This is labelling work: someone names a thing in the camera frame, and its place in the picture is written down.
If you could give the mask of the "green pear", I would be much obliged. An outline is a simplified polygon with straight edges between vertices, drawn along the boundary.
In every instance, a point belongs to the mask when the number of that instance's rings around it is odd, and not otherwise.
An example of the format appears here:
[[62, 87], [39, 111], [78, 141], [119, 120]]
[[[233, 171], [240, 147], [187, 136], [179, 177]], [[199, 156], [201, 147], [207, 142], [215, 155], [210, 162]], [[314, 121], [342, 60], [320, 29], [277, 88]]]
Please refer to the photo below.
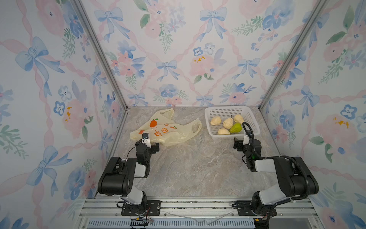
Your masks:
[[229, 130], [231, 134], [240, 133], [243, 130], [243, 126], [240, 123], [235, 123]]

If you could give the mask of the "yellow plastic bag fruit print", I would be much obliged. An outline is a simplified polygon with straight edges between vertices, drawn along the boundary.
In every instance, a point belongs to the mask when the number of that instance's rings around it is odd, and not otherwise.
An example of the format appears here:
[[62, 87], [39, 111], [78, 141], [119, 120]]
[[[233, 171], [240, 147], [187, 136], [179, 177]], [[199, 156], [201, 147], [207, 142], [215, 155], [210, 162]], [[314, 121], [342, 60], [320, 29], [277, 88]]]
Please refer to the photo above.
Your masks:
[[143, 134], [148, 134], [152, 143], [169, 147], [190, 140], [202, 129], [202, 122], [198, 118], [186, 125], [180, 125], [172, 120], [173, 115], [172, 108], [156, 112], [149, 121], [130, 133], [130, 139], [137, 141], [142, 139]]

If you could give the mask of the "beige pear front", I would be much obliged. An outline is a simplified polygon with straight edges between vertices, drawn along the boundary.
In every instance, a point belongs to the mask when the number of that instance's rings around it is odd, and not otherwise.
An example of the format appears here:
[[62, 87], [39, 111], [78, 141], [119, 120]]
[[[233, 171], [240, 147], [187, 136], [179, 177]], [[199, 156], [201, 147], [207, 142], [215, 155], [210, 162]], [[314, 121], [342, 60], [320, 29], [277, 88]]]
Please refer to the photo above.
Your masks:
[[229, 130], [227, 130], [225, 128], [221, 128], [218, 130], [217, 134], [218, 135], [230, 135], [231, 133], [229, 132]]

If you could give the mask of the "beige pear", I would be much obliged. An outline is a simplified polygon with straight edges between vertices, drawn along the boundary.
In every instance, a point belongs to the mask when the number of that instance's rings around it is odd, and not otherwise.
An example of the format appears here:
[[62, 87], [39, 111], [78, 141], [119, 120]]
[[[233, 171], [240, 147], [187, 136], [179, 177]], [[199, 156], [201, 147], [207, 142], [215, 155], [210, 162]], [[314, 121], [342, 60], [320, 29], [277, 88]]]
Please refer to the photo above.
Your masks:
[[221, 119], [221, 117], [219, 117], [219, 116], [215, 116], [215, 117], [213, 117], [212, 119], [211, 119], [211, 121], [210, 121], [210, 125], [212, 125], [212, 126], [217, 126], [217, 125], [219, 125], [219, 124], [221, 124], [222, 123], [222, 119]]
[[234, 120], [230, 117], [224, 120], [223, 127], [225, 129], [231, 129], [234, 125]]
[[237, 114], [234, 116], [234, 121], [241, 125], [244, 122], [244, 118], [240, 114]]
[[230, 135], [231, 133], [229, 132], [229, 130], [227, 130], [225, 128], [221, 128], [218, 130], [217, 134], [218, 135]]

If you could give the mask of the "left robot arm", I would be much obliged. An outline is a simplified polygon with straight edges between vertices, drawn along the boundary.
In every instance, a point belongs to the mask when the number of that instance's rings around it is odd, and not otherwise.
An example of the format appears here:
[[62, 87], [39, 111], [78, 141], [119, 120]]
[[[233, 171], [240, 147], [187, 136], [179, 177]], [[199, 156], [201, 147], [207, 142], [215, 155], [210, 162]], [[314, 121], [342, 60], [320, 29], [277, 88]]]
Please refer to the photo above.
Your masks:
[[141, 139], [135, 143], [136, 157], [112, 157], [98, 182], [98, 193], [118, 196], [116, 206], [122, 216], [159, 216], [161, 201], [148, 200], [144, 191], [134, 184], [135, 178], [147, 178], [151, 170], [151, 156], [160, 150], [159, 143]]

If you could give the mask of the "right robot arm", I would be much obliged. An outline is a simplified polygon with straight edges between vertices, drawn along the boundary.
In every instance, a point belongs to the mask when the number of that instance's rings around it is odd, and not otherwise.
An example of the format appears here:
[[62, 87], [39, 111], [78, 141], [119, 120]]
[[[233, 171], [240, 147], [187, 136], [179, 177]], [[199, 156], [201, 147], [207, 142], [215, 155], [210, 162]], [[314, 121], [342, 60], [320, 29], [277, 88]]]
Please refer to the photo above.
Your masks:
[[261, 155], [257, 139], [234, 139], [234, 149], [243, 152], [242, 161], [254, 173], [274, 173], [277, 183], [257, 191], [252, 199], [236, 201], [232, 207], [240, 216], [276, 215], [275, 207], [308, 198], [319, 192], [319, 184], [301, 157]]

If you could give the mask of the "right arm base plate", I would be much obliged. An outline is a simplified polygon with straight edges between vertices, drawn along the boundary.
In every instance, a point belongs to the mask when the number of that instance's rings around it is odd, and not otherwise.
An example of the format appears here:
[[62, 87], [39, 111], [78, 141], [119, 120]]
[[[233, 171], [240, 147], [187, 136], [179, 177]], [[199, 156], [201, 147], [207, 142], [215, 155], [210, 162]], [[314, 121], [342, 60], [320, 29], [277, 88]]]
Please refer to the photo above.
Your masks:
[[270, 205], [262, 203], [254, 203], [248, 200], [239, 200], [232, 204], [232, 207], [237, 210], [239, 216], [259, 216], [267, 217], [271, 209]]

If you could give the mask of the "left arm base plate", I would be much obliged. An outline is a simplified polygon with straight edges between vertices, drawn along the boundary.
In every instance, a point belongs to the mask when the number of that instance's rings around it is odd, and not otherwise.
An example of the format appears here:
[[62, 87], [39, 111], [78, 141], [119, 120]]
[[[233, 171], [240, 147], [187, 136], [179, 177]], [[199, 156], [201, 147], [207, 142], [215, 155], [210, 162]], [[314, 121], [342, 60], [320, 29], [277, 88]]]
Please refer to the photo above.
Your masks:
[[140, 205], [123, 203], [119, 208], [121, 209], [122, 216], [159, 216], [161, 211], [161, 201], [147, 200], [143, 201]]

